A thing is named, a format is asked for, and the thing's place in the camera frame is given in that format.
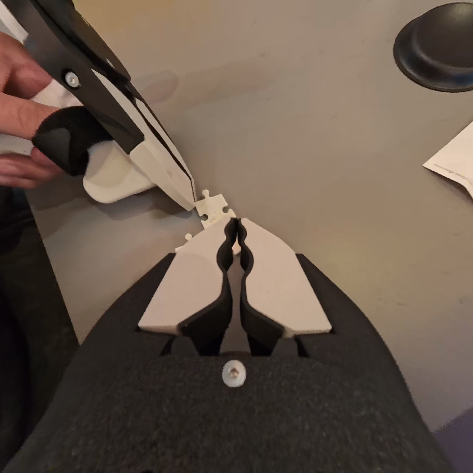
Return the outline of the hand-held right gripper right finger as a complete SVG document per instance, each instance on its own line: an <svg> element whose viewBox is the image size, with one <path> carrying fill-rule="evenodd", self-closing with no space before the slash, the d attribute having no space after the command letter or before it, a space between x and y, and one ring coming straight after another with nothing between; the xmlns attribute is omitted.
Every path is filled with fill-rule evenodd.
<svg viewBox="0 0 473 473"><path fill-rule="evenodd" d="M247 218L238 220L240 320L253 355L270 355L279 340L328 334L332 325L298 255Z"/></svg>

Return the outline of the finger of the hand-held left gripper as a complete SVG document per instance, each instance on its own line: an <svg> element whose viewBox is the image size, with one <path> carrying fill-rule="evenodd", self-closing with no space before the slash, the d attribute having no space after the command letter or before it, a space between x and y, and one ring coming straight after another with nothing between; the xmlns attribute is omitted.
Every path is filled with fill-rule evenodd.
<svg viewBox="0 0 473 473"><path fill-rule="evenodd" d="M135 145L131 151L126 151L131 162L153 184L159 187L183 209L187 211L194 209L196 199L194 180L191 182L182 169L174 162L170 154L147 126L133 101L127 98L104 75L96 71L94 71L94 74L143 135L140 143Z"/></svg>
<svg viewBox="0 0 473 473"><path fill-rule="evenodd" d="M130 99L133 101L135 107L147 123L147 126L151 129L152 133L156 136L161 145L167 150L174 162L182 169L191 182L193 177L189 171L186 163L180 152L177 150L171 137L158 120L157 116L151 110L151 108L145 103L144 98L139 94L138 90L133 85L126 85Z"/></svg>

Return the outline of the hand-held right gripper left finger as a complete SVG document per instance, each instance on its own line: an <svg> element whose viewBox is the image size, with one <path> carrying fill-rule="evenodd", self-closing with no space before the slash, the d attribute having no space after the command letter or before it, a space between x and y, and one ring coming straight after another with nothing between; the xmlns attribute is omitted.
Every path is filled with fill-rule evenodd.
<svg viewBox="0 0 473 473"><path fill-rule="evenodd" d="M218 353L233 311L228 269L237 219L223 218L193 237L175 255L138 327L189 338L200 354Z"/></svg>

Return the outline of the white puzzle piece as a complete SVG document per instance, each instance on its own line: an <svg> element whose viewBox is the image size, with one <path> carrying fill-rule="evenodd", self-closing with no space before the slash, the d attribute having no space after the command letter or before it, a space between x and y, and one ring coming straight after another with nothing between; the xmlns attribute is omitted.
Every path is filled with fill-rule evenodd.
<svg viewBox="0 0 473 473"><path fill-rule="evenodd" d="M187 233L185 235L185 244L187 242L189 242L190 240L192 239L192 234L191 233ZM176 247L174 249L174 252L178 252L181 248L183 247L183 245L179 246L179 247ZM238 243L238 240L235 241L235 243L233 244L232 246L232 252L233 252L233 255L234 256L238 256L241 252L241 247L240 247L240 244Z"/></svg>

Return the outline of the teal faced puzzle piece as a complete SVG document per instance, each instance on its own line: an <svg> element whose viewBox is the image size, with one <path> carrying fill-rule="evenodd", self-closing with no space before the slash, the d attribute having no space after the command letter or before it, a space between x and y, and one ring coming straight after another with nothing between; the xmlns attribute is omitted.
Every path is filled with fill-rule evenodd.
<svg viewBox="0 0 473 473"><path fill-rule="evenodd" d="M204 229L225 218L237 218L222 194L211 196L209 190L202 191L202 199L196 201L195 209Z"/></svg>

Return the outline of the white printed instruction leaflet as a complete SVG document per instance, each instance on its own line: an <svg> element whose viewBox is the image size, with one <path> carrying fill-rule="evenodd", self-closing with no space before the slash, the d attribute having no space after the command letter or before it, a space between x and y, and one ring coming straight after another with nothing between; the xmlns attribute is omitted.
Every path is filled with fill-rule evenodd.
<svg viewBox="0 0 473 473"><path fill-rule="evenodd" d="M428 159L423 168L452 180L473 196L473 123Z"/></svg>

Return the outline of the person's left hand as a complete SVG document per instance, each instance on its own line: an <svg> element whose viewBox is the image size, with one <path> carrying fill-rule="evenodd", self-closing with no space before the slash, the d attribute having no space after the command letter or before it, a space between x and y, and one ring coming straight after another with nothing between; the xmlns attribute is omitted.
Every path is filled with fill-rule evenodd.
<svg viewBox="0 0 473 473"><path fill-rule="evenodd" d="M51 83L51 76L15 38L0 33L0 132L31 140L39 126L58 109L32 98ZM34 189L62 174L37 148L30 155L0 156L1 186Z"/></svg>

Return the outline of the person's dark grey garment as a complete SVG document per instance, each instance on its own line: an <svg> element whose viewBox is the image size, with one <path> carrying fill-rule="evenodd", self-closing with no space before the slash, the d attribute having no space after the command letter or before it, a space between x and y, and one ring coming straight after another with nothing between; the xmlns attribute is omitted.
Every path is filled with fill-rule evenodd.
<svg viewBox="0 0 473 473"><path fill-rule="evenodd" d="M48 409L79 347L21 190L0 190L0 469Z"/></svg>

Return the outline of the black round stand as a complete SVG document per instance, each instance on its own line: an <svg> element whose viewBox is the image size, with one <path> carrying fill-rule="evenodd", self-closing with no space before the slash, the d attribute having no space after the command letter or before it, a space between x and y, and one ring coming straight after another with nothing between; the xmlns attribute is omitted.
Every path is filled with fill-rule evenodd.
<svg viewBox="0 0 473 473"><path fill-rule="evenodd" d="M393 45L399 70L412 82L434 91L473 89L473 4L435 7L406 24Z"/></svg>

